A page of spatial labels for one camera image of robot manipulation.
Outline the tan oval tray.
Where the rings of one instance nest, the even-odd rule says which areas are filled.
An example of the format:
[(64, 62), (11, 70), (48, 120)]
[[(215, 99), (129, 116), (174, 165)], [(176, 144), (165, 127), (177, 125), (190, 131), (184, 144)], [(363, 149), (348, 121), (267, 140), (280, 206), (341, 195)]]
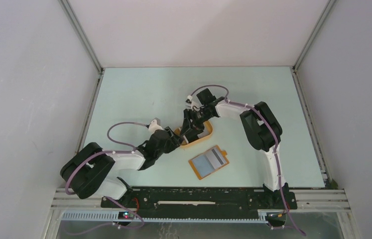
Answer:
[(210, 121), (206, 121), (203, 123), (203, 127), (205, 127), (204, 132), (199, 135), (198, 140), (187, 140), (185, 136), (183, 136), (184, 140), (186, 141), (184, 146), (180, 146), (182, 149), (186, 149), (188, 147), (192, 147), (198, 143), (202, 143), (203, 141), (209, 139), (213, 132), (213, 126)]

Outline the silver magnetic stripe card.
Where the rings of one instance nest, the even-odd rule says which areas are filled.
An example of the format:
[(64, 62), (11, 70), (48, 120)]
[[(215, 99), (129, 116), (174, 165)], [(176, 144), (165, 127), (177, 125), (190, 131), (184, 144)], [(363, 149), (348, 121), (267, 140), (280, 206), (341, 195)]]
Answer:
[(227, 164), (227, 160), (224, 158), (218, 147), (213, 147), (205, 153), (207, 160), (214, 169), (218, 169)]

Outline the orange leather card holder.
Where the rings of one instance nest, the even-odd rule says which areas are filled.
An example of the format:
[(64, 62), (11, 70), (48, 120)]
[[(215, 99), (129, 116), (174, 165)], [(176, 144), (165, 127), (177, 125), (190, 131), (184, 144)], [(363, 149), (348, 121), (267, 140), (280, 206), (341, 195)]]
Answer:
[(188, 163), (197, 178), (202, 180), (227, 166), (230, 163), (227, 159), (227, 155), (228, 154), (224, 150), (221, 150), (218, 145), (215, 145), (190, 159)]

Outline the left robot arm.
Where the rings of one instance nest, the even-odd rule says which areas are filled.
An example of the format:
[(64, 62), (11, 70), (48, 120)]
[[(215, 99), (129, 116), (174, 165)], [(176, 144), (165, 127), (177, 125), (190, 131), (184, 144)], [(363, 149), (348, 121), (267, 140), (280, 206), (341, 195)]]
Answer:
[(159, 129), (134, 150), (103, 150), (96, 142), (87, 144), (61, 169), (65, 180), (65, 193), (86, 199), (92, 195), (109, 196), (119, 207), (132, 201), (127, 182), (109, 175), (120, 170), (145, 170), (164, 154), (180, 147), (184, 138), (170, 128)]

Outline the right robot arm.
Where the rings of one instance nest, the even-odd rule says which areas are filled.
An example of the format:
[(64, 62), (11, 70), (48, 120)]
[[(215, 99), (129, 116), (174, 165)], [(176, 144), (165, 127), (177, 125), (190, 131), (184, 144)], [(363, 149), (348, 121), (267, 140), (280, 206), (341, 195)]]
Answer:
[(227, 96), (216, 98), (209, 86), (202, 86), (187, 96), (183, 125), (179, 136), (184, 144), (198, 141), (205, 130), (205, 122), (212, 118), (229, 118), (242, 123), (249, 144), (265, 156), (263, 186), (268, 189), (264, 201), (270, 208), (284, 202), (285, 179), (279, 159), (282, 127), (265, 102), (248, 105), (231, 101)]

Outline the left controller board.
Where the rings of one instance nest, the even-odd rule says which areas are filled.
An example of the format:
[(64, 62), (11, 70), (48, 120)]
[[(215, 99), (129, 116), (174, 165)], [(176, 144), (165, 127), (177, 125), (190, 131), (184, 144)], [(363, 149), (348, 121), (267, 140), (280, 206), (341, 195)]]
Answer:
[(130, 212), (119, 212), (118, 219), (133, 220), (135, 219), (135, 215)]

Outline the controller board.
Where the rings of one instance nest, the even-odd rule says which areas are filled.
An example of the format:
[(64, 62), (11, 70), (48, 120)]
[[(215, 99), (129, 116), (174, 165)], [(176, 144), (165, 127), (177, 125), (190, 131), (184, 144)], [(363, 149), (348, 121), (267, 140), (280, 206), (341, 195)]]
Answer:
[(133, 220), (135, 219), (135, 215), (130, 212), (119, 212), (118, 219)]
[(274, 221), (285, 221), (286, 214), (285, 213), (270, 213), (266, 216), (267, 220), (274, 220)]

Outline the right controller board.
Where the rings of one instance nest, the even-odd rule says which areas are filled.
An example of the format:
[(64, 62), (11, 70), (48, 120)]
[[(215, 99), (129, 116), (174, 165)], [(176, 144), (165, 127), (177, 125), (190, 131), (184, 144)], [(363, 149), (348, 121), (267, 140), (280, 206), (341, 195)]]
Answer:
[(274, 220), (274, 221), (285, 221), (286, 214), (285, 213), (270, 213), (266, 216), (267, 220)]

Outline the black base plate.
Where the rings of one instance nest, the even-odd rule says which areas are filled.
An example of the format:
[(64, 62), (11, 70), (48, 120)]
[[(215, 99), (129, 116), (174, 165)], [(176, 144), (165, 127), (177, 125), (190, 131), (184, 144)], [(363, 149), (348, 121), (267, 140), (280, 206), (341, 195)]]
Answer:
[(133, 187), (120, 204), (147, 219), (256, 220), (262, 211), (296, 210), (295, 194), (265, 187)]

